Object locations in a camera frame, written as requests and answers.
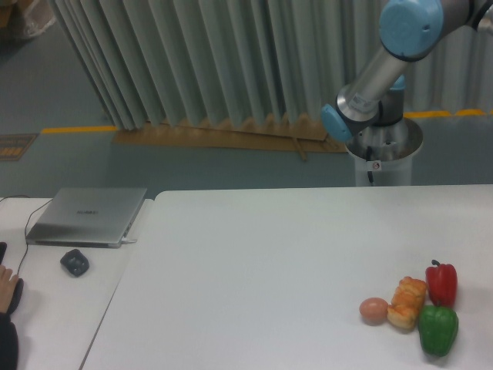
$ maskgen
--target bell pepper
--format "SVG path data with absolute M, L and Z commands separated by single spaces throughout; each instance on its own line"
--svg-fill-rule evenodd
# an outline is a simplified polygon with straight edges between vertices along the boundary
M 436 267 L 426 269 L 428 293 L 435 306 L 454 307 L 457 295 L 457 272 L 451 264 L 440 264 L 433 260 Z
M 459 319 L 451 308 L 426 305 L 418 319 L 423 351 L 429 355 L 446 356 L 459 329 Z

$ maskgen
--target bread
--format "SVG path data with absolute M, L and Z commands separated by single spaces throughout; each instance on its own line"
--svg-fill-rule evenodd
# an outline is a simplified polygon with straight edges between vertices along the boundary
M 426 283 L 406 276 L 399 281 L 391 305 L 387 309 L 387 319 L 403 329 L 413 329 L 426 297 Z

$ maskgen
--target sleeve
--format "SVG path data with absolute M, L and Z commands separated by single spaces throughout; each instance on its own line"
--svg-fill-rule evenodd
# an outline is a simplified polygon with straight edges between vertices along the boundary
M 18 360 L 18 339 L 15 325 L 8 314 L 0 314 L 0 368 L 16 370 Z

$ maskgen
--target floor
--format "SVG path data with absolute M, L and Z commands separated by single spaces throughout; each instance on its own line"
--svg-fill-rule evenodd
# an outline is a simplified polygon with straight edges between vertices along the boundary
M 493 183 L 493 116 L 417 119 L 424 148 L 413 185 Z M 99 101 L 58 25 L 0 45 L 0 134 L 107 126 Z M 60 187 L 164 190 L 352 187 L 347 154 L 112 144 L 114 133 L 41 134 L 18 162 L 0 162 L 0 197 L 53 197 Z

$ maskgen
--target yellow floor stripe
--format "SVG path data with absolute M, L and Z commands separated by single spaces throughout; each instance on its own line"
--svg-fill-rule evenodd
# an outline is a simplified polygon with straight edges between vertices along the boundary
M 450 117 L 450 112 L 446 110 L 435 110 L 430 112 L 407 112 L 404 113 L 406 118 L 435 118 L 435 117 Z
M 480 109 L 464 109 L 455 113 L 456 116 L 486 116 L 486 113 Z
M 453 117 L 453 116 L 486 116 L 486 112 L 480 109 L 464 109 L 459 110 L 454 115 L 446 110 L 432 110 L 429 112 L 406 112 L 404 117 L 413 118 L 437 118 L 437 117 Z M 88 126 L 88 127 L 55 127 L 51 129 L 43 129 L 41 133 L 104 133 L 117 131 L 114 126 Z
M 114 126 L 58 127 L 43 129 L 41 133 L 101 133 L 116 131 Z

